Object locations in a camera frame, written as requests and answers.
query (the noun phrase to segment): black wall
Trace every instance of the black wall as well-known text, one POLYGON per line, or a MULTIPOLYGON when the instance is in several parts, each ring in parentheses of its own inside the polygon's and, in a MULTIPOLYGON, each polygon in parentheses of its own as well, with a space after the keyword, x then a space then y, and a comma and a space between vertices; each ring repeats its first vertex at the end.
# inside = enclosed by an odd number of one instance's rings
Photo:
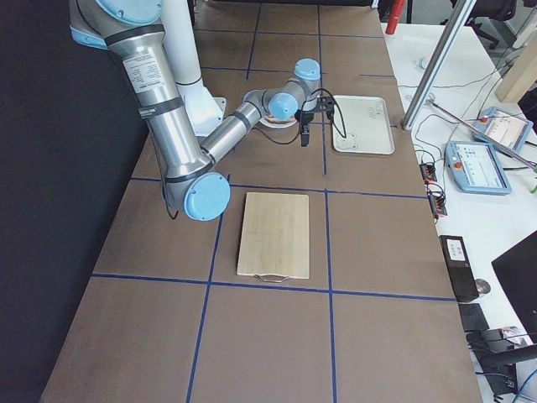
POLYGON ((0 401, 37 401, 147 134, 66 0, 0 2, 0 401))

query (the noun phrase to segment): white tray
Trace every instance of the white tray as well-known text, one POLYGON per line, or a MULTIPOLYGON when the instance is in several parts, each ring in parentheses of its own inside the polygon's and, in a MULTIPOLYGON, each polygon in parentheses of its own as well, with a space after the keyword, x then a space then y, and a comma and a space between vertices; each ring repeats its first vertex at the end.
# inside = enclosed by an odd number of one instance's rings
MULTIPOLYGON (((353 154, 392 154, 395 151, 386 102, 379 97, 335 95, 347 129, 344 139, 332 125, 334 149, 353 154)), ((337 128, 343 132, 339 111, 334 112, 337 128)))

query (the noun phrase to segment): blue tablet device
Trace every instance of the blue tablet device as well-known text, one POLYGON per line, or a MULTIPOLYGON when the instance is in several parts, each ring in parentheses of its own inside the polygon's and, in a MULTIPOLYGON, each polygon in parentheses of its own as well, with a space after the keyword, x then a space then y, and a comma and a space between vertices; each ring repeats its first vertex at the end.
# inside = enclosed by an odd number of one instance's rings
POLYGON ((524 146, 534 123, 518 114, 512 114, 497 107, 490 107, 482 113, 474 127, 492 140, 512 149, 517 154, 524 146))
POLYGON ((511 186, 490 143, 450 141, 446 159, 455 183, 467 193, 508 195, 511 186))

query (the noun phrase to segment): blue cable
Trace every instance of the blue cable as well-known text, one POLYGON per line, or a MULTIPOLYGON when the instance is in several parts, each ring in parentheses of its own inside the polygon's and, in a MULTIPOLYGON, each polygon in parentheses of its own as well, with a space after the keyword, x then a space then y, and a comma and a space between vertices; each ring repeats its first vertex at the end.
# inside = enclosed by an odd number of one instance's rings
POLYGON ((535 376, 535 374, 537 374, 537 369, 532 372, 528 378, 526 378, 526 380, 524 381, 524 383, 522 384, 522 387, 519 389, 519 393, 517 393, 517 395, 514 397, 513 399, 513 402, 514 403, 515 401, 517 401, 519 399, 519 397, 521 397, 522 395, 522 390, 524 389, 524 387, 526 386, 526 384, 528 384, 528 382, 535 376))

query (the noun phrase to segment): brown table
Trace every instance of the brown table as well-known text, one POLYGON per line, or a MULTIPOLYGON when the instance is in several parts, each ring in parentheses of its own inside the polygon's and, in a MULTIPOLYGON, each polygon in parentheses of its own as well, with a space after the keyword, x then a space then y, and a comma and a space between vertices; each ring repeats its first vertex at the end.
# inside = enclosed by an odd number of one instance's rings
POLYGON ((225 213, 173 222, 146 144, 42 401, 480 402, 377 12, 209 2, 196 21, 228 111, 314 58, 332 92, 386 100, 395 153, 338 154, 320 118, 308 148, 252 132, 217 167, 225 213), (310 196, 309 280, 236 275, 247 191, 310 196))

